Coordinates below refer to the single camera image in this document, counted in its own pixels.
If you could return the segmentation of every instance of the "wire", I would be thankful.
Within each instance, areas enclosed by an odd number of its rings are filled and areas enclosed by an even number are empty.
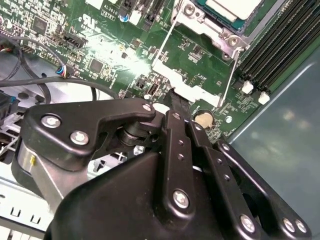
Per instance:
[[[94,87],[91,87],[92,101],[97,101],[97,90]]]
[[[29,37],[25,37],[25,36],[12,36],[10,38],[13,39],[13,40],[29,41],[31,43],[37,44],[38,46],[42,47],[43,49],[45,49],[49,53],[51,53],[56,58],[56,60],[59,62],[59,64],[61,66],[65,66],[66,65],[54,51],[52,51],[48,46],[42,44],[41,42],[39,42],[39,41],[37,41],[35,39],[29,38]]]
[[[9,73],[9,75],[6,78],[2,79],[2,81],[7,81],[7,80],[11,79],[14,75],[16,75],[16,73],[18,72],[18,70],[19,70],[19,68],[21,66],[21,57],[22,57],[23,53],[22,53],[20,45],[17,42],[13,41],[10,37],[0,33],[0,39],[7,40],[10,44],[14,45],[15,46],[15,50],[17,50],[16,55],[18,57],[18,61],[16,62],[14,68]]]
[[[0,81],[0,88],[4,87],[17,87],[17,86],[26,86],[26,85],[34,85],[34,84],[47,84],[47,83],[72,83],[72,84],[81,84],[85,86],[89,86],[91,88],[95,88],[100,90],[114,99],[118,99],[119,96],[109,87],[101,85],[96,82],[86,81],[79,78],[68,78],[63,79],[61,77],[45,77],[39,79],[27,79],[27,80],[15,80],[15,81]]]
[[[32,71],[32,69],[29,67],[25,55],[22,53],[21,56],[21,66],[25,70],[25,72],[29,75],[30,78],[32,79],[39,79],[38,75]],[[45,104],[50,104],[51,103],[51,93],[48,88],[48,86],[45,83],[38,84],[38,87],[40,88],[41,92],[43,93],[44,99],[45,99]]]

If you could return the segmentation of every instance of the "black plastic arm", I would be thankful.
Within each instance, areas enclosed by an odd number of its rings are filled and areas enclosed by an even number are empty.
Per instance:
[[[38,155],[62,169],[79,171],[88,165],[98,149],[109,146],[118,128],[128,123],[150,122],[155,115],[152,106],[140,98],[40,105],[26,112],[20,136]],[[57,117],[60,126],[43,125],[45,116]],[[86,133],[88,143],[72,142],[70,137],[75,131]]]

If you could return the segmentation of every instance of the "black port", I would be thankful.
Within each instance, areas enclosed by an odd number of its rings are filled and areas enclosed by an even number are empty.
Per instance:
[[[159,85],[154,83],[154,84],[150,87],[150,89],[149,89],[149,91],[148,91],[148,94],[150,94],[151,96],[153,96],[153,95],[156,93],[156,91],[158,90],[158,88],[159,88]]]
[[[70,46],[81,49],[88,42],[85,38],[79,37],[77,35],[71,34],[69,32],[64,31],[62,34],[62,39],[66,41]]]

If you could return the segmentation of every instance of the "silver screw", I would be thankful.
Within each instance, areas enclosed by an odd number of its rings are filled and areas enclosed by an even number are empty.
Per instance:
[[[187,16],[191,16],[195,12],[195,6],[188,4],[184,7],[184,14]]]
[[[230,147],[225,143],[222,143],[222,147],[224,148],[224,150],[227,150],[227,151],[230,150]]]
[[[242,214],[240,216],[240,221],[243,227],[245,228],[245,230],[247,230],[249,233],[255,232],[256,230],[255,225],[247,215]]]
[[[232,122],[232,116],[227,116],[227,117],[225,118],[225,122],[226,122],[227,124],[230,124],[230,123]]]
[[[178,113],[174,112],[174,113],[172,113],[172,115],[173,115],[176,119],[180,120],[180,115],[179,115]]]
[[[70,135],[70,139],[74,144],[86,145],[89,142],[89,136],[83,131],[74,131]]]
[[[142,107],[147,110],[148,112],[151,111],[151,106],[149,104],[143,104]]]
[[[179,208],[186,209],[187,207],[189,207],[189,199],[187,195],[180,190],[174,191],[173,200]]]
[[[295,227],[294,225],[286,218],[283,219],[283,223],[290,232],[294,233],[295,232]]]
[[[236,39],[235,37],[232,37],[229,39],[229,45],[234,47],[235,45],[237,45],[238,43],[238,39]]]
[[[47,128],[55,129],[61,125],[61,121],[56,116],[47,115],[41,119],[41,123]]]
[[[303,233],[306,233],[307,232],[307,229],[305,227],[305,225],[299,221],[299,220],[295,220],[295,224],[297,225],[298,229],[303,232]]]

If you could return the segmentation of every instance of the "capacitor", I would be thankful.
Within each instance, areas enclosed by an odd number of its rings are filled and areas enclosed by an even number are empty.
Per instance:
[[[119,15],[119,20],[120,20],[120,22],[123,22],[123,23],[129,22],[129,15],[128,14],[125,16]]]
[[[215,118],[211,111],[202,109],[193,116],[194,121],[204,129],[211,129],[215,125]]]

